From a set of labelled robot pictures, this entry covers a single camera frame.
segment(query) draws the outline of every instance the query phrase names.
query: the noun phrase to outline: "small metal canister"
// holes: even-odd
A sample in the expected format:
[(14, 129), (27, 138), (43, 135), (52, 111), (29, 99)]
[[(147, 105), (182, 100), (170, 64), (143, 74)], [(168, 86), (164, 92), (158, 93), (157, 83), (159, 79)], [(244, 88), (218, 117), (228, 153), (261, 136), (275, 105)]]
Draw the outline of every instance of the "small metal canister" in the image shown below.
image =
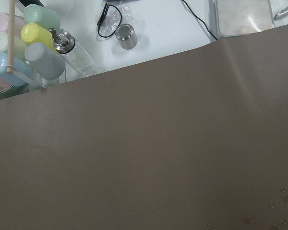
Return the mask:
[(134, 28), (129, 24), (120, 25), (115, 31), (115, 36), (123, 49), (132, 49), (138, 43)]

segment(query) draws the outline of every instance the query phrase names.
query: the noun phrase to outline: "stainless steel cap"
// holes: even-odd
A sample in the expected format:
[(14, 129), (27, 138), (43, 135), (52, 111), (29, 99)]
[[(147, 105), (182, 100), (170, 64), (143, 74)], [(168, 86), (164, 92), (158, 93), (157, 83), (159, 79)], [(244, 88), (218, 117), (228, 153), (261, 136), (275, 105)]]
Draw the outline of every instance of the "stainless steel cap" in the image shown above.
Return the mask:
[(56, 30), (51, 28), (49, 30), (52, 34), (53, 47), (60, 54), (67, 54), (75, 46), (75, 39), (67, 31), (57, 34)]
[(120, 25), (115, 31), (115, 36), (119, 40), (120, 46), (124, 49), (132, 49), (138, 43), (134, 28), (129, 24)]

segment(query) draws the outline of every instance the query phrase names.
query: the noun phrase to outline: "yellow bottle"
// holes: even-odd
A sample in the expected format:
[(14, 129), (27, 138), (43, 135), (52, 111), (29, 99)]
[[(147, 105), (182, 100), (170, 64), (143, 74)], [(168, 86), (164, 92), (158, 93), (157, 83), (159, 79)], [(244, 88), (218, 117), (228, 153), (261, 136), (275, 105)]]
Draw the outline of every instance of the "yellow bottle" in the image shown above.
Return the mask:
[(51, 33), (36, 23), (28, 23), (24, 26), (21, 30), (21, 39), (28, 45), (34, 42), (41, 42), (54, 52), (57, 52), (52, 45)]

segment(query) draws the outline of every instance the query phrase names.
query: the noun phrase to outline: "wooden stick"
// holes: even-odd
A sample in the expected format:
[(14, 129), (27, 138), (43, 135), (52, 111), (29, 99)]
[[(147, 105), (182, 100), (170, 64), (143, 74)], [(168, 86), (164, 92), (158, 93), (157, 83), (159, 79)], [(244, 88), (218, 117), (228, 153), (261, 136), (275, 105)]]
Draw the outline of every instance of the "wooden stick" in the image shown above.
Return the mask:
[[(8, 40), (8, 65), (14, 65), (14, 34), (15, 34), (15, 0), (10, 0), (9, 10), (9, 40)], [(13, 68), (7, 67), (7, 73), (12, 74)]]

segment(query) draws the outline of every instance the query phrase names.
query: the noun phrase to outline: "black cable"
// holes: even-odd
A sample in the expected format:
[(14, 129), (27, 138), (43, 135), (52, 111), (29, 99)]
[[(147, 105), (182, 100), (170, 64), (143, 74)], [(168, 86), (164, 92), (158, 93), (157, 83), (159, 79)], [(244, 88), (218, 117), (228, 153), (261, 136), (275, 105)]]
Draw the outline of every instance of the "black cable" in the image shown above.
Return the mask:
[[(120, 24), (121, 24), (121, 21), (122, 21), (122, 19), (123, 19), (123, 16), (122, 16), (120, 10), (119, 10), (116, 6), (114, 6), (114, 5), (108, 4), (108, 6), (114, 7), (114, 8), (120, 13), (120, 23), (119, 23), (118, 26), (117, 26), (117, 27), (119, 27)], [(108, 36), (103, 36), (103, 35), (101, 35), (100, 32), (99, 32), (99, 31), (100, 31), (100, 27), (101, 27), (103, 21), (105, 20), (105, 18), (106, 18), (106, 16), (107, 16), (107, 12), (108, 12), (108, 10), (106, 11), (106, 14), (105, 14), (105, 15), (102, 15), (102, 16), (101, 16), (101, 18), (99, 19), (98, 24), (97, 24), (97, 25), (98, 25), (97, 33), (98, 33), (99, 36), (101, 36), (101, 37), (103, 37), (103, 38), (108, 38), (108, 37), (111, 37), (111, 36), (113, 36), (113, 35), (115, 34), (115, 31), (114, 31), (113, 33), (111, 33), (111, 34), (108, 35)]]
[(187, 3), (185, 0), (181, 0), (181, 1), (183, 1), (184, 4), (186, 4), (186, 6), (189, 8), (190, 12), (193, 14), (194, 17), (197, 18), (198, 20), (200, 20), (200, 21), (204, 24), (204, 26), (206, 27), (206, 30), (208, 31), (208, 33), (209, 33), (215, 40), (217, 40), (217, 38), (213, 35), (213, 33), (208, 29), (206, 23), (205, 23), (202, 19), (200, 19), (200, 18), (191, 10), (191, 8), (190, 8), (190, 6), (188, 5), (188, 3)]

